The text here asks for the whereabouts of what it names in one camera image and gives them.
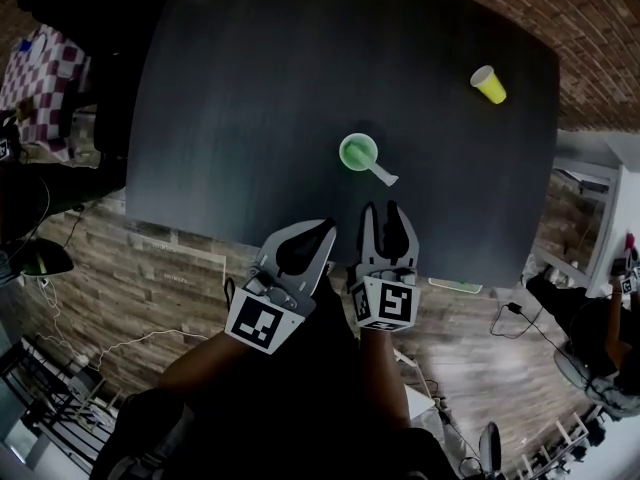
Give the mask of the grey chair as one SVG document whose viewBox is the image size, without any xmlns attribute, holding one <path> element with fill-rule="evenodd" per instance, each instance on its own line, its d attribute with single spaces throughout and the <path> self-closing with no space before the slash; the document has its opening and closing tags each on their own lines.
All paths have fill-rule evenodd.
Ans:
<svg viewBox="0 0 640 480">
<path fill-rule="evenodd" d="M 640 395 L 626 395 L 615 384 L 617 375 L 596 376 L 578 358 L 562 350 L 554 352 L 554 361 L 562 375 L 594 404 L 618 418 L 640 415 Z"/>
</svg>

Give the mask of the light wooden rack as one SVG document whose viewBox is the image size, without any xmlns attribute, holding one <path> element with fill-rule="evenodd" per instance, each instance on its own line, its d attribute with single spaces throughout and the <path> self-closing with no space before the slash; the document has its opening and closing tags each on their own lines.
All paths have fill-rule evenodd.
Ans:
<svg viewBox="0 0 640 480">
<path fill-rule="evenodd" d="M 596 405 L 584 415 L 574 412 L 566 424 L 556 421 L 550 443 L 541 445 L 533 455 L 522 455 L 513 480 L 566 480 L 572 467 L 604 441 L 603 414 L 603 408 Z"/>
<path fill-rule="evenodd" d="M 117 410 L 99 398 L 102 382 L 61 365 L 23 338 L 0 353 L 0 380 L 26 408 L 27 425 L 92 461 L 111 436 Z"/>
</svg>

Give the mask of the checkered cloth table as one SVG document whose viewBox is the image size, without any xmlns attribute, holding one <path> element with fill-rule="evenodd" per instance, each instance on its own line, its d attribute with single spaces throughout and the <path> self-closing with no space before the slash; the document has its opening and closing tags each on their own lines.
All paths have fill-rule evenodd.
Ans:
<svg viewBox="0 0 640 480">
<path fill-rule="evenodd" d="M 23 40 L 48 35 L 46 51 L 37 62 L 19 51 Z M 42 147 L 60 161 L 70 159 L 71 150 L 61 137 L 62 106 L 69 83 L 81 77 L 86 54 L 59 31 L 41 25 L 20 39 L 12 49 L 0 86 L 0 110 L 14 110 L 24 100 L 33 110 L 18 125 L 23 143 Z"/>
</svg>

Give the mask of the black grey bag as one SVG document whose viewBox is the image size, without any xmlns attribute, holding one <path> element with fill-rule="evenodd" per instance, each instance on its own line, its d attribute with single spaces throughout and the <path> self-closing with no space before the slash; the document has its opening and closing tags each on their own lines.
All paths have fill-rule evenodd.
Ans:
<svg viewBox="0 0 640 480">
<path fill-rule="evenodd" d="M 129 396 L 95 460 L 89 480 L 174 480 L 194 412 L 174 393 Z"/>
</svg>

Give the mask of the person's left forearm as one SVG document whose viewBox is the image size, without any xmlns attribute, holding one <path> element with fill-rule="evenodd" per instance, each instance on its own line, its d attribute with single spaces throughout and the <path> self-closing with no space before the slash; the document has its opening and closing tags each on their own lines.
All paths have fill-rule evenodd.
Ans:
<svg viewBox="0 0 640 480">
<path fill-rule="evenodd" d="M 225 332 L 218 333 L 173 361 L 160 375 L 158 387 L 194 406 L 249 350 Z"/>
</svg>

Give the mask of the green cup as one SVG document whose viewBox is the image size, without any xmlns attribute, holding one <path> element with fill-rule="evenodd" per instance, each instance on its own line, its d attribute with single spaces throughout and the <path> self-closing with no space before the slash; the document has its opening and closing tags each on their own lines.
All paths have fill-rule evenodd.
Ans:
<svg viewBox="0 0 640 480">
<path fill-rule="evenodd" d="M 366 171 L 377 161 L 378 147 L 369 135 L 352 133 L 340 143 L 339 157 L 348 169 Z"/>
</svg>

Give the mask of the person's black clothing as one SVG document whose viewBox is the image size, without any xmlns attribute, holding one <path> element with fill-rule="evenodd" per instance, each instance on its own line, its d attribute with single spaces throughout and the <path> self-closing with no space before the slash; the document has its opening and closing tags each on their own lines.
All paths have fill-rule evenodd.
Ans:
<svg viewBox="0 0 640 480">
<path fill-rule="evenodd" d="M 328 278 L 273 354 L 252 347 L 194 406 L 174 480 L 459 480 L 439 442 L 381 432 L 364 401 L 360 331 Z"/>
</svg>

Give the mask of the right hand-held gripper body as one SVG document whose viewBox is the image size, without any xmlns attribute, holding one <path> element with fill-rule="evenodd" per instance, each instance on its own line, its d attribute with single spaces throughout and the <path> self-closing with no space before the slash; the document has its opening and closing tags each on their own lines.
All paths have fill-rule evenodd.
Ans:
<svg viewBox="0 0 640 480">
<path fill-rule="evenodd" d="M 406 330 L 415 324 L 421 289 L 412 266 L 357 264 L 348 270 L 356 324 L 361 329 Z"/>
</svg>

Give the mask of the dark table with white legs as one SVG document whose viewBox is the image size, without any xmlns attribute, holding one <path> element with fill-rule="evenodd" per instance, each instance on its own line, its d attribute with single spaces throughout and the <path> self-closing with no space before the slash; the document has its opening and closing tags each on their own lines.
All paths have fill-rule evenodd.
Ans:
<svg viewBox="0 0 640 480">
<path fill-rule="evenodd" d="M 470 85 L 490 65 L 507 93 Z M 471 0 L 169 0 L 131 128 L 130 218 L 259 246 L 331 217 L 357 260 L 361 213 L 395 201 L 422 276 L 509 287 L 544 206 L 556 54 Z M 352 133 L 398 181 L 340 160 Z"/>
</svg>

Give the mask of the white desk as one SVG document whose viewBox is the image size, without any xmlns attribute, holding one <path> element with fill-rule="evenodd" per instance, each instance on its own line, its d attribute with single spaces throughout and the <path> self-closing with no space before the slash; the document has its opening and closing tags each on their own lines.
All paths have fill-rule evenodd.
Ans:
<svg viewBox="0 0 640 480">
<path fill-rule="evenodd" d="M 640 132 L 558 132 L 532 253 L 600 295 L 632 234 L 640 251 Z"/>
</svg>

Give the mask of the black oval board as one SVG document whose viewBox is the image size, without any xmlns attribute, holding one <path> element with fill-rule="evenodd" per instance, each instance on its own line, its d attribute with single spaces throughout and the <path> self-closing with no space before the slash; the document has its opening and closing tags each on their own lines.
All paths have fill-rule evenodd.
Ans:
<svg viewBox="0 0 640 480">
<path fill-rule="evenodd" d="M 64 247 L 36 238 L 21 241 L 9 253 L 11 269 L 29 277 L 46 277 L 71 271 L 74 263 Z"/>
</svg>

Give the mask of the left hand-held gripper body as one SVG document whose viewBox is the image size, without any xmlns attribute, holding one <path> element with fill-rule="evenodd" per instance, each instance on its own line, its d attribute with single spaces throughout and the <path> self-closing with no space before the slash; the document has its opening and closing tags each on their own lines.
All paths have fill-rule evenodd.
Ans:
<svg viewBox="0 0 640 480">
<path fill-rule="evenodd" d="M 278 268 L 253 265 L 235 291 L 224 332 L 237 341 L 273 354 L 316 307 L 317 277 L 289 276 Z"/>
</svg>

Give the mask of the person's right forearm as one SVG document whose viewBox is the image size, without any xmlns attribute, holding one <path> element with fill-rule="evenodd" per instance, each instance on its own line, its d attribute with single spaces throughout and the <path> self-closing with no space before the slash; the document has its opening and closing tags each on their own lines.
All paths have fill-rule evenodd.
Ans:
<svg viewBox="0 0 640 480">
<path fill-rule="evenodd" d="M 360 331 L 360 357 L 369 419 L 386 434 L 408 429 L 408 400 L 396 364 L 391 333 L 363 328 Z"/>
</svg>

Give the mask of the yellow cup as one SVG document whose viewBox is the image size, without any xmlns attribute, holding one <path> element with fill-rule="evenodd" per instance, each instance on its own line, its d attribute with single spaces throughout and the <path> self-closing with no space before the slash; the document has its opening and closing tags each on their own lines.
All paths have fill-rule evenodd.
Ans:
<svg viewBox="0 0 640 480">
<path fill-rule="evenodd" d="M 480 91 L 491 103 L 501 104 L 507 98 L 506 90 L 490 65 L 478 68 L 470 77 L 470 85 Z"/>
</svg>

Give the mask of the white basket with green items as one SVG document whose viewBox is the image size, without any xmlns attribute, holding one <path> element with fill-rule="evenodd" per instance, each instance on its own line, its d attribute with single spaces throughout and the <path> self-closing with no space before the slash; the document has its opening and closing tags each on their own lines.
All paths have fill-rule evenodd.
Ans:
<svg viewBox="0 0 640 480">
<path fill-rule="evenodd" d="M 483 288 L 483 286 L 479 284 L 445 280 L 445 279 L 439 279 L 439 278 L 429 278 L 428 282 L 430 285 L 440 289 L 446 289 L 446 290 L 451 290 L 451 291 L 456 291 L 456 292 L 461 292 L 461 293 L 466 293 L 471 295 L 478 294 Z"/>
</svg>

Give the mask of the black office chair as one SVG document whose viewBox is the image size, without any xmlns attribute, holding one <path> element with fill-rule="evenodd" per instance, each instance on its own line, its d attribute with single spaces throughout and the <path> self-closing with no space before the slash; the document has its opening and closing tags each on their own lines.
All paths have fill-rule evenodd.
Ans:
<svg viewBox="0 0 640 480">
<path fill-rule="evenodd" d="M 18 7 L 91 58 L 86 90 L 74 82 L 63 112 L 96 107 L 94 147 L 127 157 L 137 91 L 166 0 L 17 0 Z"/>
</svg>

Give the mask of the white grey box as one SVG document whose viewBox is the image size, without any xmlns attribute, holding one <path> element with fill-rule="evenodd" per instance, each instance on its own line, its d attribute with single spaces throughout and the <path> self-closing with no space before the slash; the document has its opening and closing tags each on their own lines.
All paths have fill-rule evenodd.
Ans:
<svg viewBox="0 0 640 480">
<path fill-rule="evenodd" d="M 426 379 L 422 374 L 419 364 L 413 359 L 410 359 L 408 356 L 401 353 L 397 349 L 394 350 L 394 356 L 396 361 L 402 362 L 408 367 L 410 367 L 421 382 L 421 386 L 422 386 L 421 391 L 414 389 L 408 384 L 404 385 L 407 401 L 408 401 L 410 419 L 416 420 L 417 418 L 421 417 L 424 413 L 435 409 L 436 403 L 434 399 L 431 397 L 431 392 L 428 388 Z"/>
</svg>

